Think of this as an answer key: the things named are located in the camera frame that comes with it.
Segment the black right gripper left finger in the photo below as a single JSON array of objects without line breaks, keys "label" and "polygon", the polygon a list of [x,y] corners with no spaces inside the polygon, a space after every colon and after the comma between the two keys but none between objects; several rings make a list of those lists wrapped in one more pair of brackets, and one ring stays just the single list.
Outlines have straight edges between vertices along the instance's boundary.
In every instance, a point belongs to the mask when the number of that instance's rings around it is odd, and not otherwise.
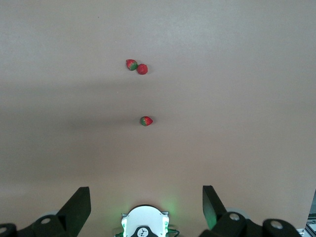
[{"label": "black right gripper left finger", "polygon": [[91,214],[89,187],[80,187],[55,215],[40,217],[18,237],[77,237]]}]

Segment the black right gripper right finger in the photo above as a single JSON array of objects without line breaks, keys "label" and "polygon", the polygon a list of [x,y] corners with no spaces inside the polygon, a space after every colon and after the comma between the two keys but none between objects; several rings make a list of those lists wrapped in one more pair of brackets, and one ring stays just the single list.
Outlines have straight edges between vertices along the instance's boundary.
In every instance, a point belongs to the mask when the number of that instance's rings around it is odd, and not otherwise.
[{"label": "black right gripper right finger", "polygon": [[262,226],[242,214],[227,211],[213,186],[202,188],[202,209],[208,229],[200,237],[263,237]]}]

